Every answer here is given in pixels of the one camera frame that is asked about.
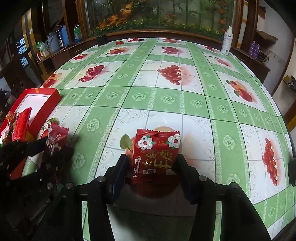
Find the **artificial flower display panel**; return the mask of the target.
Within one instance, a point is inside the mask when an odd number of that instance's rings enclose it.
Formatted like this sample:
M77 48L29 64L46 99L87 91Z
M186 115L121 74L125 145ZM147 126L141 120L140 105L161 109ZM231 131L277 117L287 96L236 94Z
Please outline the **artificial flower display panel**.
M236 1L85 1L90 36L128 30L174 30L222 40L235 16Z

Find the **grey kettle jug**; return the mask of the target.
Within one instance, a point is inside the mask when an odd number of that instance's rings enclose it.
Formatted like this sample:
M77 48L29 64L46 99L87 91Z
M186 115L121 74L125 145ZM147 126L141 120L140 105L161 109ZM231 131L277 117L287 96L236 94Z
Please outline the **grey kettle jug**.
M48 39L46 40L46 46L50 53L56 53L60 50L57 33L49 33Z

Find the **green fruit pattern tablecloth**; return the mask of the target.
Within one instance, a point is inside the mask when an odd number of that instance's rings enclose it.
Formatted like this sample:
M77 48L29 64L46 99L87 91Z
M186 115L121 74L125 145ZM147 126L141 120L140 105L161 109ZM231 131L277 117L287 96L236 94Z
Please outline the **green fruit pattern tablecloth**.
M181 133L170 141L201 175L242 187L271 238L295 218L283 117L234 55L180 40L124 39L83 51L48 84L62 100L38 134L54 122L69 129L75 184L116 164L123 135L166 127Z

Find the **white spray bottle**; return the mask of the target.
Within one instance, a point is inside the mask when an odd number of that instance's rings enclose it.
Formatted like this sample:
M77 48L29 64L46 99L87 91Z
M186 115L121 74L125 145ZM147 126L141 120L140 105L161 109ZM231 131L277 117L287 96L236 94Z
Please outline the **white spray bottle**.
M229 26L227 31L224 34L224 39L222 43L222 48L221 48L221 53L223 55L228 55L230 52L230 48L232 45L232 40L233 40L233 33L232 33L232 27Z

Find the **red gift box tray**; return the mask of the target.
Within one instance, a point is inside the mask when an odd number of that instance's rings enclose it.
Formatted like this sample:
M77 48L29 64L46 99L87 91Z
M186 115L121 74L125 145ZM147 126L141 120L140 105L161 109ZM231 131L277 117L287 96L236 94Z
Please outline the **red gift box tray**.
M11 107L8 115L1 125L1 147L12 143L11 137L18 114L26 108L32 108L29 127L25 142L37 141L41 127L54 110L62 97L55 88L26 89ZM13 171L1 171L1 180L14 180L22 176L27 157Z

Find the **red flower jujube snack packet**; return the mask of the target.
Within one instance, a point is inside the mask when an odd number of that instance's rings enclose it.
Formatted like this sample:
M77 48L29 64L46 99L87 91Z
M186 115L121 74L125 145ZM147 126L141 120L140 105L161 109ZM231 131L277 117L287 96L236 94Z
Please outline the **red flower jujube snack packet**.
M138 129L133 146L132 184L165 185L176 182L177 175L172 167L180 146L179 131Z

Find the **blue water jug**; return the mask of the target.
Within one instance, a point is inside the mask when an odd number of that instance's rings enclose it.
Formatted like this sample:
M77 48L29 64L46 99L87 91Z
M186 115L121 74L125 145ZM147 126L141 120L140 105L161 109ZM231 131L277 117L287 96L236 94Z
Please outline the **blue water jug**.
M66 26L63 25L60 32L59 32L60 39L62 41L63 47L67 47L70 44L69 38L68 38L68 33Z

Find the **small black table object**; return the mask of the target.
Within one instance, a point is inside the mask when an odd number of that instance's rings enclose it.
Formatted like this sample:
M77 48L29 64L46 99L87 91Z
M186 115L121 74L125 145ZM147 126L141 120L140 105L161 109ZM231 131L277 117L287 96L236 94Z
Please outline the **small black table object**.
M102 46L108 43L107 35L100 35L96 37L97 45Z

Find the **long red snack packet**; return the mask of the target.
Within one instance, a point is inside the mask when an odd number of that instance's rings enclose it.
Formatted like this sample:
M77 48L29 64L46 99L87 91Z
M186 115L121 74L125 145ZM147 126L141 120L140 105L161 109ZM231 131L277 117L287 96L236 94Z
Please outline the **long red snack packet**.
M26 134L29 127L29 119L31 115L32 108L26 108L24 111L18 114L16 119L16 125L12 132L11 141L21 141L26 140Z

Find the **purple bottles pair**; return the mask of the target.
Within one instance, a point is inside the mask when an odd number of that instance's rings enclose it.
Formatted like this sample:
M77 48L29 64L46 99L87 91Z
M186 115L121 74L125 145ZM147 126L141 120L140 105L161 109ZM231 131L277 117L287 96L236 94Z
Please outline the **purple bottles pair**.
M248 50L248 55L253 59L257 59L259 53L260 53L260 45L256 44L254 41L251 42Z

